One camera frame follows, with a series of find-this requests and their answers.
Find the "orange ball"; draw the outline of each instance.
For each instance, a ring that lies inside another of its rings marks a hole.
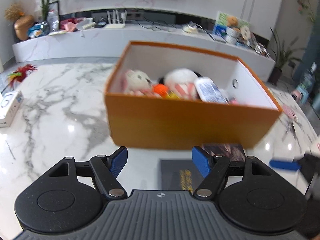
[[[161,97],[165,97],[169,91],[169,88],[163,84],[157,84],[153,86],[153,92],[159,94]]]

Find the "black backsplash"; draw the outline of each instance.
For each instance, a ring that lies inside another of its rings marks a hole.
[[[169,25],[183,25],[189,22],[194,22],[199,24],[205,30],[212,32],[215,20],[208,19],[204,17],[198,17],[194,15],[182,14],[182,13],[175,13],[175,12],[167,12],[167,11],[160,11],[160,10],[145,10],[139,8],[115,8],[119,11],[119,13],[124,12],[127,10],[127,23],[136,24],[137,21],[143,20],[150,20],[154,22],[164,22]],[[94,21],[99,21],[102,15],[106,15],[107,11],[112,12],[114,9],[100,9],[100,10],[91,10],[91,11],[82,11],[76,13],[69,13],[60,15],[60,20],[70,19],[72,17],[80,18],[80,17],[92,17]],[[268,46],[269,40],[255,34],[257,42],[263,44],[264,46]]]

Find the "gray tile floor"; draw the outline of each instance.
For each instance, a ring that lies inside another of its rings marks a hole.
[[[117,57],[78,57],[78,58],[56,58],[56,59],[45,59],[37,61],[28,61],[15,63],[9,68],[7,68],[3,73],[0,73],[0,91],[2,94],[9,92],[11,90],[8,87],[8,74],[12,71],[17,70],[18,67],[24,66],[26,64],[37,65],[47,65],[47,64],[68,64],[68,63],[116,63]],[[277,88],[279,90],[291,93],[295,86],[293,81],[289,78],[282,77],[277,86],[270,83],[266,83],[268,87]],[[320,113],[317,113],[311,106],[310,102],[307,102],[301,106],[302,111],[310,121],[312,127],[316,133],[320,134]]]

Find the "hanging vine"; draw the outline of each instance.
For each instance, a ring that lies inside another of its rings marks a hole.
[[[299,12],[302,14],[303,11],[308,12],[308,19],[314,23],[315,22],[315,14],[313,13],[313,10],[311,9],[310,0],[297,0],[299,7]]]

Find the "cardboard box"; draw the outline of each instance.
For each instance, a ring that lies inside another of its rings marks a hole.
[[[6,93],[0,104],[0,127],[10,127],[23,100],[21,91]]]
[[[122,78],[139,69],[152,80],[176,68],[210,77],[241,105],[124,95]],[[132,41],[105,88],[111,137],[117,145],[191,149],[203,143],[254,147],[282,112],[270,91],[238,57],[175,44]]]

